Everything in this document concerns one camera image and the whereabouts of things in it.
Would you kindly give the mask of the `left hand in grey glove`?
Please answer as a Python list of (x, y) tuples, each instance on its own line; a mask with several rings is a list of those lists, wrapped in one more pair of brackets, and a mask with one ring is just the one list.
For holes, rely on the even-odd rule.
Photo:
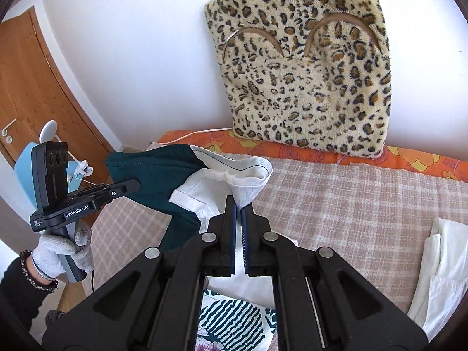
[(53, 235), (48, 230), (43, 231), (37, 247), (31, 252), (32, 264), (37, 273), (51, 281), (65, 273), (59, 256), (70, 256), (79, 269), (92, 273), (94, 259), (90, 248), (91, 236), (91, 228), (82, 221), (76, 225), (73, 240)]

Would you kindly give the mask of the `left forearm black sleeve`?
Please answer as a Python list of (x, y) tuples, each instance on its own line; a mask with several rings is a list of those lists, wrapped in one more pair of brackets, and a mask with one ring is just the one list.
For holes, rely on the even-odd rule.
[(41, 284), (27, 269), (31, 250), (25, 250), (8, 266), (1, 279), (1, 301), (6, 304), (21, 325), (30, 331), (32, 320), (48, 297), (58, 288), (57, 281)]

